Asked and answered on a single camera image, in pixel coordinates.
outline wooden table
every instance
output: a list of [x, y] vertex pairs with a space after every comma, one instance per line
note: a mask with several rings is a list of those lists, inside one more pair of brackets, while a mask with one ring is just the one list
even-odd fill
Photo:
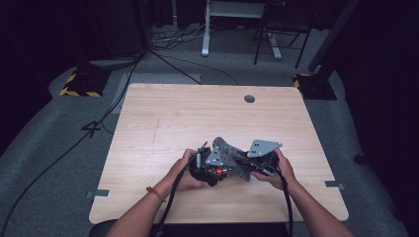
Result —
[[[246, 95], [254, 103], [244, 101]], [[296, 88], [131, 84], [95, 197], [90, 221], [119, 218], [165, 176], [186, 148], [222, 137], [247, 151], [253, 139], [282, 142], [296, 177], [338, 219], [348, 211]], [[164, 203], [157, 214], [160, 220]], [[293, 205], [294, 220], [302, 220]], [[283, 222], [283, 192], [252, 177], [177, 192], [165, 223]]]

